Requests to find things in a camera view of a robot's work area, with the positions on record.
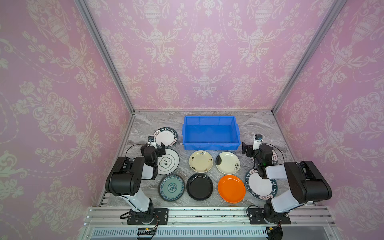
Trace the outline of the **small green-rim plate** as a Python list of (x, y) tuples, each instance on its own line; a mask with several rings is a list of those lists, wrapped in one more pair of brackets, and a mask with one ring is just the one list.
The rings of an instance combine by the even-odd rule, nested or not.
[(163, 127), (154, 132), (154, 138), (157, 147), (161, 147), (164, 144), (168, 148), (178, 141), (178, 133), (173, 128)]
[(272, 164), (273, 165), (277, 165), (278, 162), (279, 162), (279, 157), (278, 157), (278, 155), (277, 155), (275, 150), (272, 150), (272, 152), (273, 152), (273, 157), (272, 157), (272, 161), (273, 162), (272, 162)]

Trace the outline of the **cream plate black ink blot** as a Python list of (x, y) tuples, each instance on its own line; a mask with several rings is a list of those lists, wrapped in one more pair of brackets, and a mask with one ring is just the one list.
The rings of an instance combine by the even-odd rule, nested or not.
[(239, 158), (231, 152), (220, 153), (215, 160), (217, 169), (225, 175), (236, 174), (241, 167)]

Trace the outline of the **orange plate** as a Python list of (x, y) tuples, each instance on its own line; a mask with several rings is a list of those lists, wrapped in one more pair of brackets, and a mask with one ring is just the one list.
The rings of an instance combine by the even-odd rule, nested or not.
[(240, 203), (246, 195), (243, 181), (233, 175), (226, 175), (219, 180), (218, 191), (222, 199), (231, 204)]

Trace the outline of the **cream plate small motifs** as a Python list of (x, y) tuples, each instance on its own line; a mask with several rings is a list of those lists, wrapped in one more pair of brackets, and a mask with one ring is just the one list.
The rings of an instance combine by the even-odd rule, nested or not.
[(195, 151), (189, 157), (189, 165), (197, 173), (206, 173), (213, 167), (214, 160), (206, 151)]

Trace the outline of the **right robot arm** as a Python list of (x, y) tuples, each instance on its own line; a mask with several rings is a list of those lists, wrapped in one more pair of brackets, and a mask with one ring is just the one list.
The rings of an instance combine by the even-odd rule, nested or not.
[(277, 197), (266, 200), (261, 213), (268, 224), (290, 224), (289, 212), (308, 202), (321, 202), (332, 197), (332, 189), (312, 161), (273, 164), (273, 147), (267, 144), (255, 146), (242, 143), (242, 154), (254, 161), (246, 184), (262, 189), (273, 180), (286, 180), (289, 189)]

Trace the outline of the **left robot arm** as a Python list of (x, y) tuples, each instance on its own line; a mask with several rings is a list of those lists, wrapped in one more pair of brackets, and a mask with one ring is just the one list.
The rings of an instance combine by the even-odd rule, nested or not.
[(125, 200), (131, 209), (120, 215), (128, 224), (158, 224), (152, 200), (141, 189), (142, 180), (155, 180), (158, 175), (158, 158), (166, 154), (166, 147), (141, 146), (140, 157), (118, 157), (110, 171), (105, 189), (116, 197)]

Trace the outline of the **blue plastic bin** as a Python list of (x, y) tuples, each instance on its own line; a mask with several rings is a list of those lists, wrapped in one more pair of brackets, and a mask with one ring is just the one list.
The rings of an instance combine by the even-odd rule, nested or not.
[(186, 116), (182, 135), (187, 151), (236, 151), (241, 145), (234, 116)]

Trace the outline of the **white plate black flower outline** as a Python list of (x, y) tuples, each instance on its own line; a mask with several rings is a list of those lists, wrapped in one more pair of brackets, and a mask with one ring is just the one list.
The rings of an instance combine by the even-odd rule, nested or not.
[(172, 149), (166, 149), (166, 154), (158, 159), (158, 174), (168, 175), (173, 173), (178, 168), (179, 163), (179, 154)]

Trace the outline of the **large green-rim white plate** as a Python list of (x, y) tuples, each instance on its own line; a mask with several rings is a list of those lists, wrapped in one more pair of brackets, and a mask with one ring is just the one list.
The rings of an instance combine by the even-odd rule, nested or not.
[(253, 169), (245, 175), (245, 187), (253, 197), (263, 201), (274, 198), (278, 192), (276, 180), (265, 180)]

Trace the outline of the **teal patterned plate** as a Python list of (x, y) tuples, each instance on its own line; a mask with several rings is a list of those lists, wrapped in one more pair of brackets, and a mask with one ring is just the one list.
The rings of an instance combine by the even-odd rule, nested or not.
[(182, 197), (185, 192), (185, 182), (179, 175), (167, 175), (159, 184), (160, 197), (173, 202)]

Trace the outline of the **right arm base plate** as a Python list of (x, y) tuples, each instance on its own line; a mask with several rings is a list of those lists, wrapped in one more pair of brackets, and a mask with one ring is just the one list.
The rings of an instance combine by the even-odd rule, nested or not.
[(274, 210), (262, 210), (251, 206), (246, 210), (251, 225), (289, 225), (288, 213), (275, 213)]

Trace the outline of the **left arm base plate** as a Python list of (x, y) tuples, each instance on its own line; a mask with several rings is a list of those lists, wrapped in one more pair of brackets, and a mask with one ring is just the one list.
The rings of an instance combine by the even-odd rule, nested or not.
[(127, 217), (128, 225), (167, 225), (169, 209), (153, 209), (147, 212), (130, 210)]

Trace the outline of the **aluminium front rail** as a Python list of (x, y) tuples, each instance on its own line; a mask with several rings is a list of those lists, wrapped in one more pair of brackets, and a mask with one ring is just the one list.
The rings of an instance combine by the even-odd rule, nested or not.
[[(127, 207), (91, 208), (80, 240), (341, 240), (326, 207), (301, 207), (289, 213), (289, 225), (251, 225), (250, 207), (165, 207), (167, 225), (128, 225), (120, 215)], [(157, 228), (154, 236), (138, 236), (138, 228)]]

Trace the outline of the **left corner aluminium post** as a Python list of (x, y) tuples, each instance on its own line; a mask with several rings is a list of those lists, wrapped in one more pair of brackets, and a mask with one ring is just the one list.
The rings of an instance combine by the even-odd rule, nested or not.
[(92, 39), (95, 42), (95, 45), (97, 49), (99, 50), (99, 53), (106, 65), (106, 68), (110, 72), (110, 75), (130, 113), (131, 116), (135, 114), (135, 110), (133, 108), (133, 104), (131, 103), (131, 100), (128, 96), (128, 93), (123, 85), (123, 82), (119, 76), (119, 73), (117, 71), (117, 68), (115, 67), (112, 57), (107, 49), (106, 44), (104, 43), (104, 40), (102, 38), (102, 34), (100, 30), (97, 27), (97, 24), (90, 12), (90, 9), (88, 7), (88, 4), (84, 0), (74, 0), (81, 16), (83, 17), (85, 24), (91, 34)]

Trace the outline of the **corner aluminium post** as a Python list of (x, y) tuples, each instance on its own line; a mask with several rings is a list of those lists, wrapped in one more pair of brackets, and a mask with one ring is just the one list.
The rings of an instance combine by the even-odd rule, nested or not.
[(344, 5), (346, 4), (346, 0), (336, 0), (332, 3), (329, 11), (327, 12), (325, 18), (323, 19), (322, 23), (320, 24), (318, 30), (314, 34), (309, 46), (305, 50), (302, 58), (300, 59), (298, 65), (296, 66), (291, 78), (288, 80), (286, 86), (284, 87), (282, 93), (280, 94), (276, 104), (272, 108), (271, 112), (274, 116), (277, 115), (279, 109), (282, 107), (285, 99), (289, 95), (290, 91), (292, 90), (296, 80), (299, 78), (300, 74), (305, 69), (306, 65), (311, 60), (312, 56), (316, 52), (317, 48), (321, 44), (322, 40), (326, 36), (327, 32), (331, 28), (332, 24), (336, 20), (337, 16), (343, 9)]
[(104, 43), (104, 40), (102, 38), (102, 34), (100, 30), (97, 27), (97, 24), (90, 12), (90, 9), (88, 7), (88, 4), (84, 0), (74, 0), (81, 16), (83, 17), (85, 24), (91, 34), (92, 39), (95, 42), (95, 45), (97, 49), (99, 50), (99, 53), (106, 65), (106, 68), (110, 72), (110, 75), (130, 113), (131, 116), (135, 114), (135, 110), (133, 108), (133, 104), (131, 103), (131, 100), (128, 96), (128, 93), (123, 85), (123, 82), (119, 76), (119, 73), (117, 71), (117, 68), (115, 67), (112, 57), (107, 49), (106, 44)]

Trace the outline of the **right corner aluminium post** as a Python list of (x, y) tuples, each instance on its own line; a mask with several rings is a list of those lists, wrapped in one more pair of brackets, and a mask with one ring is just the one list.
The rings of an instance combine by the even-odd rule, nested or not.
[(305, 69), (306, 65), (311, 60), (312, 56), (316, 52), (317, 48), (321, 44), (322, 40), (326, 36), (327, 32), (331, 28), (332, 24), (336, 20), (337, 16), (343, 9), (344, 5), (346, 4), (346, 0), (336, 0), (332, 3), (329, 11), (327, 12), (325, 18), (323, 19), (322, 23), (320, 24), (318, 30), (314, 34), (309, 46), (305, 50), (302, 58), (300, 59), (298, 65), (296, 66), (291, 78), (288, 80), (286, 86), (284, 87), (282, 93), (280, 94), (276, 104), (272, 108), (271, 112), (274, 116), (277, 115), (279, 109), (282, 107), (285, 99), (289, 95), (290, 91), (292, 90), (296, 80), (299, 78), (300, 74)]

